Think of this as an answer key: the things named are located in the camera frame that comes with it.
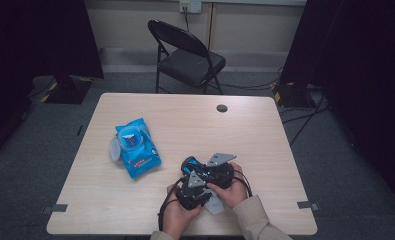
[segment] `chair backrest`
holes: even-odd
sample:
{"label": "chair backrest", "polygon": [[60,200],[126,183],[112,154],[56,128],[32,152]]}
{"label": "chair backrest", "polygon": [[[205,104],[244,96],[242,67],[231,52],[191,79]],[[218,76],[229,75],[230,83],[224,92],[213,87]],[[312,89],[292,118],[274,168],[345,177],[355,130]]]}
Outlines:
{"label": "chair backrest", "polygon": [[156,41],[162,46],[163,44],[160,41],[201,57],[209,56],[206,46],[193,34],[181,28],[159,20],[150,20],[148,22],[148,29]]}

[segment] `beige sleeve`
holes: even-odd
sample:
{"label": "beige sleeve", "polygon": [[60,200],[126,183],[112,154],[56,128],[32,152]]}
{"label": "beige sleeve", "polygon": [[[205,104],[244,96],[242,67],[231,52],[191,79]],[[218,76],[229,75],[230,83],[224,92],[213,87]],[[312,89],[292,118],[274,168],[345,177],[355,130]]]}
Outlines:
{"label": "beige sleeve", "polygon": [[246,240],[291,239],[284,232],[270,224],[269,217],[257,195],[237,204],[232,209],[232,212]]}
{"label": "beige sleeve", "polygon": [[154,231],[150,240],[174,240],[171,236],[164,232]]}

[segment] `wet wipes package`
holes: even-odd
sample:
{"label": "wet wipes package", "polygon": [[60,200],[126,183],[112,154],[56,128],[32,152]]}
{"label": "wet wipes package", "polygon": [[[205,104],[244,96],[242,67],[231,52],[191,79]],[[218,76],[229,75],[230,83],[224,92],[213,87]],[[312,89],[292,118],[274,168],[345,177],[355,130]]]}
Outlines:
{"label": "wet wipes package", "polygon": [[117,134],[110,143],[110,154],[115,161],[122,156],[125,168],[132,179],[161,164],[143,118],[115,128]]}

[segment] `human hand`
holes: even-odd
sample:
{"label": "human hand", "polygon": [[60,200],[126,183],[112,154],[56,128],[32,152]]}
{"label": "human hand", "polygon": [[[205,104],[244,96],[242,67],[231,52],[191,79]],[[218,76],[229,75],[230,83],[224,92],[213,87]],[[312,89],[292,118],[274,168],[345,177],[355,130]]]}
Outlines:
{"label": "human hand", "polygon": [[[243,170],[241,169],[241,167],[236,163],[231,163],[231,165],[234,169],[234,177],[243,179],[243,175],[236,172],[239,171],[242,173]],[[225,205],[230,208],[235,207],[237,204],[247,199],[247,189],[244,184],[239,182],[237,179],[233,179],[231,186],[227,189],[222,189],[221,187],[216,186],[213,183],[208,183],[207,187],[212,189],[212,191],[214,191],[218,195],[218,197],[223,200]]]}
{"label": "human hand", "polygon": [[[173,185],[167,188],[167,192],[172,189]],[[169,197],[168,205],[166,206],[163,216],[162,231],[178,240],[182,233],[188,228],[191,221],[200,214],[201,206],[197,206],[193,210],[186,210],[181,206],[176,198],[175,189]]]}

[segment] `table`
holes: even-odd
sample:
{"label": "table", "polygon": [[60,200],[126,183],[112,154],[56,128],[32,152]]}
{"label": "table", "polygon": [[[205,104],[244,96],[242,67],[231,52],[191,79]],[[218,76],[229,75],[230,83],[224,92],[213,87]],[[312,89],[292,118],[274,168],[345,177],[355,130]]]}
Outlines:
{"label": "table", "polygon": [[[221,113],[223,104],[228,111]],[[162,164],[132,180],[122,161],[113,162],[109,142],[115,126],[143,117]],[[181,177],[188,156],[208,161],[214,153],[236,154],[253,194],[272,224],[290,235],[311,235],[317,226],[307,201],[277,108],[269,97],[105,93],[92,116],[57,204],[50,234],[149,235],[166,187]],[[241,235],[230,210],[206,210],[185,235]]]}

